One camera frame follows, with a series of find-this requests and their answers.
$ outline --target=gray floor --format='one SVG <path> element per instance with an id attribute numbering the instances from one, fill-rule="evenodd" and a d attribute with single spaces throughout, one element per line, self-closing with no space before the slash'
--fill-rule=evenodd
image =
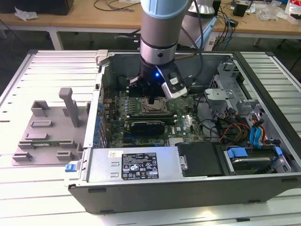
<path id="1" fill-rule="evenodd" d="M 0 94 L 9 83 L 10 79 L 18 69 L 26 56 L 27 48 L 7 32 L 8 38 L 0 40 Z M 53 49 L 50 39 L 47 39 L 47 32 L 18 31 L 17 36 L 26 44 L 29 49 Z M 65 49 L 137 49 L 138 45 L 130 40 L 114 39 L 114 34 L 94 33 L 94 42 L 90 42 L 88 33 L 74 34 L 73 32 L 62 32 L 62 42 Z M 277 49 L 280 39 L 263 39 L 258 47 L 253 46 L 254 39 L 233 38 L 226 50 L 233 51 L 271 51 L 280 61 L 290 69 L 292 64 L 301 55 L 301 42 L 296 40 L 286 41 L 282 49 Z M 301 61 L 292 70 L 293 75 L 301 78 Z"/>

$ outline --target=robotic arm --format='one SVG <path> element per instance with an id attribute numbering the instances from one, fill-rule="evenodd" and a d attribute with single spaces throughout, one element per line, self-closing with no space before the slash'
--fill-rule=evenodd
<path id="1" fill-rule="evenodd" d="M 162 91 L 168 99 L 187 93 L 184 80 L 174 63 L 174 56 L 185 15 L 192 0 L 142 0 L 140 74 L 133 79 L 135 87 L 149 104 Z"/>

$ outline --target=computer case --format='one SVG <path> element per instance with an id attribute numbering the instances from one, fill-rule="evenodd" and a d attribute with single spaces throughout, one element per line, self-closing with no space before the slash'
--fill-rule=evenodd
<path id="1" fill-rule="evenodd" d="M 0 13 L 14 13 L 15 7 L 26 12 L 67 15 L 73 0 L 0 0 Z"/>

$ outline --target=motherboard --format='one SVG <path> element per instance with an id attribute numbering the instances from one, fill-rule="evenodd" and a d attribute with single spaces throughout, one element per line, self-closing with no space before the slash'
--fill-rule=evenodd
<path id="1" fill-rule="evenodd" d="M 130 97 L 126 91 L 105 90 L 103 96 L 97 116 L 102 119 L 103 133 L 95 131 L 94 148 L 104 143 L 108 148 L 155 147 L 205 140 L 196 121 L 195 95 L 171 100 L 157 97 L 153 104 L 147 97 Z"/>

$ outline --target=power supply label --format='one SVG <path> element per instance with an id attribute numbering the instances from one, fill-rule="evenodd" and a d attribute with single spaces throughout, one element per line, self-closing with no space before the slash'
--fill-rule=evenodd
<path id="1" fill-rule="evenodd" d="M 158 179 L 156 153 L 123 154 L 121 177 L 124 180 Z"/>

